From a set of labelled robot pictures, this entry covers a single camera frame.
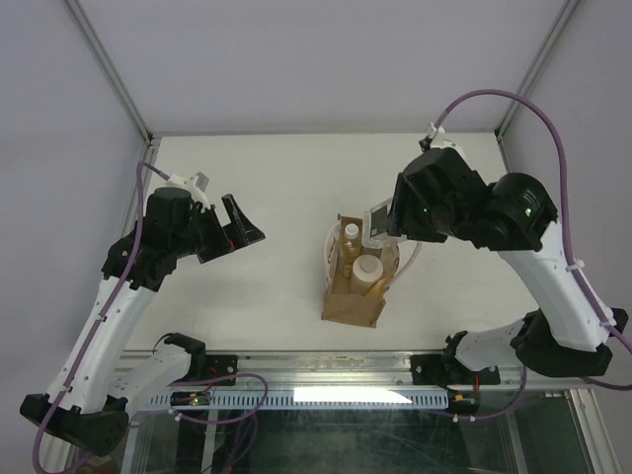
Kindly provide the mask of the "beige squeeze tube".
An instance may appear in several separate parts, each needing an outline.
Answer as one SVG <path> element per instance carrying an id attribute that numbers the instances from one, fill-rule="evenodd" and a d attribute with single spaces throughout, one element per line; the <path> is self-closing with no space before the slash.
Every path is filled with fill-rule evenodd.
<path id="1" fill-rule="evenodd" d="M 368 290 L 368 292 L 365 294 L 365 297 L 375 300 L 381 300 L 389 289 L 390 281 L 390 277 L 380 279 Z"/>

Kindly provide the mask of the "aluminium frame post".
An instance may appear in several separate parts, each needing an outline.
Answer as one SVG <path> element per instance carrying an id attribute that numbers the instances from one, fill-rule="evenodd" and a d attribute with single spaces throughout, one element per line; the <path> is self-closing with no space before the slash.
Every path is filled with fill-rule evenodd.
<path id="1" fill-rule="evenodd" d="M 536 89 L 548 64 L 552 60 L 556 49 L 562 38 L 570 28 L 574 18 L 583 6 L 582 0 L 566 0 L 555 16 L 547 34 L 541 45 L 532 58 L 526 72 L 524 73 L 516 93 L 525 98 L 529 98 Z M 508 135 L 516 117 L 519 114 L 521 103 L 512 102 L 506 109 L 499 126 L 495 129 L 495 134 L 499 142 L 503 142 Z"/>
<path id="2" fill-rule="evenodd" d="M 61 4 L 135 131 L 145 144 L 149 144 L 153 134 L 132 99 L 83 5 L 77 0 L 62 0 Z"/>

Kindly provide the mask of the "small circuit board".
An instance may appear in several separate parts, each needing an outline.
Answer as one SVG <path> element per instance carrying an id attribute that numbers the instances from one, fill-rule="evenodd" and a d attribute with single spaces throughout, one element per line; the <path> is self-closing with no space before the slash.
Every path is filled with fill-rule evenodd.
<path id="1" fill-rule="evenodd" d="M 213 391 L 176 391 L 172 393 L 170 403 L 172 407 L 207 406 L 213 395 Z"/>

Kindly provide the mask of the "burlap canvas tote bag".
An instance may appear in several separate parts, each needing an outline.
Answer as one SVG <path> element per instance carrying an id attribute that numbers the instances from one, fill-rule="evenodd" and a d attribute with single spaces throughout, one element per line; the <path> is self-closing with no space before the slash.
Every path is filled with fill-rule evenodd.
<path id="1" fill-rule="evenodd" d="M 373 329 L 386 306 L 386 293 L 415 263 L 422 245 L 401 263 L 396 241 L 388 240 L 383 248 L 365 247 L 362 230 L 359 218 L 339 215 L 327 234 L 321 319 Z"/>

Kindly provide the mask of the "aluminium mounting rail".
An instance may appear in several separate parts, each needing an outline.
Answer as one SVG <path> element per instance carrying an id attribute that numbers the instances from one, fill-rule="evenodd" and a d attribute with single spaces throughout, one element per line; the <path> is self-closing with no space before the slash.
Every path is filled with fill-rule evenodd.
<path id="1" fill-rule="evenodd" d="M 115 368 L 115 375 L 123 375 L 136 368 L 158 350 L 124 351 Z M 258 373 L 268 381 L 273 390 L 294 386 L 355 385 L 386 388 L 429 388 L 433 385 L 414 385 L 410 368 L 410 356 L 435 352 L 411 351 L 207 351 L 208 354 L 237 355 L 239 373 Z M 479 375 L 481 390 L 513 390 L 519 387 L 520 368 L 517 366 L 493 367 Z M 590 388 L 580 379 L 547 378 L 529 371 L 526 389 L 561 391 Z"/>

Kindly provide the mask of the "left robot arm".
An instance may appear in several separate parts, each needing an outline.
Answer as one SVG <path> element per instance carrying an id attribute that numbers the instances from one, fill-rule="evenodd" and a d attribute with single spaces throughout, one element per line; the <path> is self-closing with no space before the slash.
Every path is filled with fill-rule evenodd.
<path id="1" fill-rule="evenodd" d="M 98 456 L 119 444 L 138 409 L 177 381 L 196 383 L 207 369 L 204 342 L 170 334 L 156 355 L 130 374 L 114 371 L 140 316 L 182 258 L 202 264 L 265 240 L 235 198 L 222 198 L 229 222 L 191 192 L 156 189 L 133 230 L 110 248 L 88 321 L 48 389 L 25 397 L 20 413 L 48 435 Z"/>

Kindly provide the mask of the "left aluminium frame post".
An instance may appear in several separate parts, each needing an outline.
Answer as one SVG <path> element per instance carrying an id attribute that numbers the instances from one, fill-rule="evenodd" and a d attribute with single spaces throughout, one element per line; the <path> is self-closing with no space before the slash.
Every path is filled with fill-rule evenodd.
<path id="1" fill-rule="evenodd" d="M 62 0 L 61 4 L 135 131 L 145 144 L 149 144 L 153 134 L 132 99 L 83 5 L 77 0 Z"/>

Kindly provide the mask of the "yellow liquid bottle white cap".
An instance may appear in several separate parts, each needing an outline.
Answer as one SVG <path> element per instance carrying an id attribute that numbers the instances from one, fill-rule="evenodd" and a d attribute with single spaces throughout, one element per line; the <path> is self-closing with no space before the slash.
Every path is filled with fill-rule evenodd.
<path id="1" fill-rule="evenodd" d="M 355 223 L 345 226 L 342 239 L 342 253 L 345 262 L 351 265 L 361 253 L 360 228 Z"/>

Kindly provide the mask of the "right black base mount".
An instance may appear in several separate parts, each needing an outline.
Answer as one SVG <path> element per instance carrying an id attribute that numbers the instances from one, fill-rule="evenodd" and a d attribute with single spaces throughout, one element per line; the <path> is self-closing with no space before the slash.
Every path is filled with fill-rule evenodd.
<path id="1" fill-rule="evenodd" d="M 410 368 L 414 385 L 446 388 L 460 383 L 462 379 L 456 365 L 439 354 L 411 355 Z"/>

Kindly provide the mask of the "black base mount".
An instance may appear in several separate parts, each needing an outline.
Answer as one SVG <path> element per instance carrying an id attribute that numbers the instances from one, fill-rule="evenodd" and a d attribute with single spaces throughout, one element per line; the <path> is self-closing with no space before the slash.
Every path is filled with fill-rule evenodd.
<path id="1" fill-rule="evenodd" d="M 210 388 L 234 386 L 236 380 L 228 375 L 238 371 L 238 360 L 234 354 L 207 354 L 198 380 Z"/>
<path id="2" fill-rule="evenodd" d="M 456 365 L 439 354 L 411 355 L 410 368 L 414 385 L 446 388 L 460 383 L 462 379 Z"/>

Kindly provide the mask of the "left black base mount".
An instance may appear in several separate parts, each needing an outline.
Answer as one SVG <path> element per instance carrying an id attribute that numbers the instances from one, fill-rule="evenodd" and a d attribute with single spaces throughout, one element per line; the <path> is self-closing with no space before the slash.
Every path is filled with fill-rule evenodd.
<path id="1" fill-rule="evenodd" d="M 234 386 L 236 380 L 228 375 L 238 371 L 238 360 L 234 354 L 207 354 L 198 380 L 210 388 Z"/>

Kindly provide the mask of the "clear square bottle front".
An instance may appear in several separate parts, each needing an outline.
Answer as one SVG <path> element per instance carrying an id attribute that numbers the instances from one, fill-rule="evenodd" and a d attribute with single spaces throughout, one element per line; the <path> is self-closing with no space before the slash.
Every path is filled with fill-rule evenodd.
<path id="1" fill-rule="evenodd" d="M 390 197 L 363 214 L 361 242 L 365 248 L 382 249 L 396 241 L 394 236 L 388 234 L 391 204 Z"/>

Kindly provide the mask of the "white round cap bottle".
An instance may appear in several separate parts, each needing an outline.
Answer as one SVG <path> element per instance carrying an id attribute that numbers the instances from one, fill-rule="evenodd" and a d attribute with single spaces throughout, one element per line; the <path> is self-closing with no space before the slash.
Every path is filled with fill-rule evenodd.
<path id="1" fill-rule="evenodd" d="M 383 265 L 378 257 L 360 255 L 354 261 L 350 292 L 365 295 L 382 278 L 383 272 Z"/>

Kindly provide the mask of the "right aluminium frame post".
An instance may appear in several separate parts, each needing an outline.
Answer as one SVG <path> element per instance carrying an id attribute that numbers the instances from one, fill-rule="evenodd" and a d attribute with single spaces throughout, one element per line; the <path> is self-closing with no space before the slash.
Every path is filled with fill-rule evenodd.
<path id="1" fill-rule="evenodd" d="M 552 60 L 556 49 L 562 38 L 570 28 L 574 18 L 583 6 L 582 0 L 566 0 L 555 16 L 547 34 L 541 45 L 532 58 L 526 72 L 524 73 L 516 93 L 525 98 L 529 98 L 536 89 L 548 64 Z M 506 109 L 499 126 L 495 129 L 495 134 L 499 142 L 503 142 L 508 135 L 516 117 L 519 114 L 521 103 L 512 102 Z"/>

